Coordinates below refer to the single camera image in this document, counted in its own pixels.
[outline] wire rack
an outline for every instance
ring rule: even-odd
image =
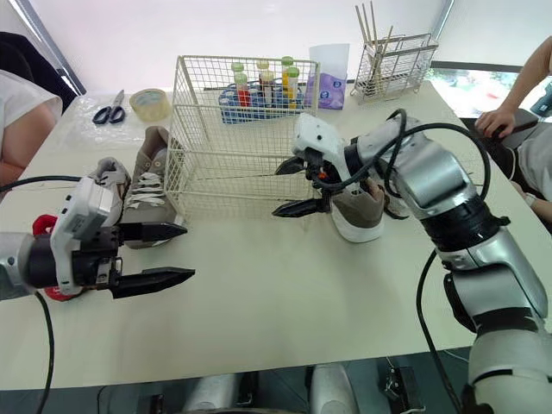
[[[392,37],[385,52],[365,44],[351,94],[361,101],[394,99],[417,90],[430,69],[437,42],[431,34]]]
[[[280,60],[264,60],[274,74],[267,104],[260,94],[258,58],[180,56],[172,103],[166,194],[186,220],[267,217],[285,201],[312,197],[303,173],[275,176],[291,156],[294,125],[316,114],[319,68],[295,60],[294,95],[283,90]],[[243,65],[248,100],[238,97],[232,64]]]

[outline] white shoelace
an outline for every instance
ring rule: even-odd
[[[140,203],[149,203],[153,206],[163,205],[162,200],[163,181],[161,176],[154,172],[145,172],[140,176],[138,183],[130,189],[130,195],[127,198],[127,207],[137,209]]]

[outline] chopstick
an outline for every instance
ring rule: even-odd
[[[370,34],[370,25],[368,24],[368,16],[366,14],[366,7],[362,4],[362,13],[364,14],[364,22],[366,23],[366,31],[368,32],[368,41],[370,47],[372,47],[372,35]]]
[[[364,40],[364,43],[368,43],[368,38],[366,36],[366,31],[364,29],[364,24],[362,24],[362,17],[361,17],[361,11],[359,10],[359,6],[355,6],[354,9],[356,10],[356,16],[359,18],[359,25],[361,26],[361,32],[362,32],[362,39]]]
[[[354,9],[356,10],[356,17],[359,20],[359,25],[361,26],[361,33],[362,33],[362,40],[364,40],[365,44],[368,44],[368,46],[373,47],[374,53],[373,56],[368,53],[368,59],[370,60],[370,64],[372,65],[372,76],[368,80],[368,83],[374,82],[375,85],[375,93],[378,93],[381,89],[381,83],[382,83],[382,77],[381,77],[381,63],[386,55],[387,52],[387,46],[389,45],[389,40],[391,39],[391,34],[393,31],[393,26],[389,28],[389,33],[387,34],[387,37],[385,38],[385,41],[379,41],[378,40],[378,32],[376,31],[376,17],[373,12],[373,2],[370,1],[370,13],[372,16],[372,29],[373,29],[373,38],[372,33],[370,30],[370,24],[368,23],[368,16],[366,12],[366,6],[364,3],[362,4],[362,14],[364,15],[364,22],[362,21],[361,11],[359,9],[359,6],[355,6]]]
[[[381,53],[378,53],[379,59],[378,59],[378,77],[376,78],[376,83],[378,86],[381,86],[381,62],[383,61],[383,58],[386,56],[387,51],[387,45],[389,44],[389,39],[391,39],[391,33],[393,31],[393,26],[389,28],[389,33],[387,34],[386,42],[383,45],[383,49],[381,50]]]
[[[373,44],[375,45],[376,52],[377,52],[378,51],[378,33],[376,32],[376,18],[373,15],[372,0],[370,0],[370,10],[372,11]]]

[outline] person's arm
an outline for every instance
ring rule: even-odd
[[[45,103],[13,121],[3,131],[2,162],[25,169],[55,126]]]
[[[0,160],[0,186],[13,183],[21,174],[23,174],[22,168]]]
[[[531,209],[535,211],[535,214],[539,218],[542,218],[546,223],[552,224],[552,203],[550,201],[535,198]]]
[[[521,188],[521,185],[519,185],[515,181],[510,181],[510,183],[514,186],[514,188],[523,199],[527,197],[527,193]],[[540,219],[542,219],[546,223],[552,224],[552,203],[550,201],[535,198],[535,201],[531,205],[531,209]]]
[[[552,36],[533,52],[517,76],[514,86],[497,110],[486,112],[475,123],[475,127],[486,137],[501,125],[505,125],[500,138],[511,134],[515,126],[514,113],[531,90],[552,72]]]

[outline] white table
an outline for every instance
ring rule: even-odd
[[[78,108],[64,116],[25,172],[84,174],[105,155],[132,171],[139,142],[60,148]],[[433,87],[399,100],[320,111],[350,138],[367,132],[397,107],[423,122],[459,120]],[[129,119],[121,134],[144,125]],[[477,153],[461,135],[430,131],[476,170]],[[0,231],[29,231],[43,213],[56,214],[72,183],[26,186],[0,204]],[[488,203],[511,218],[514,234],[548,292],[552,241],[523,199],[492,164]],[[215,373],[344,361],[427,350],[415,311],[419,274],[432,249],[413,218],[386,219],[376,241],[344,241],[327,215],[306,226],[293,220],[212,219],[164,246],[122,248],[124,272],[179,266],[197,269],[184,284],[152,295],[113,300],[87,292],[66,303],[49,301],[56,343],[54,387],[171,380]],[[424,312],[438,348],[471,345],[473,335],[452,315],[435,264],[426,282]],[[41,388],[47,334],[35,298],[0,303],[0,389]]]

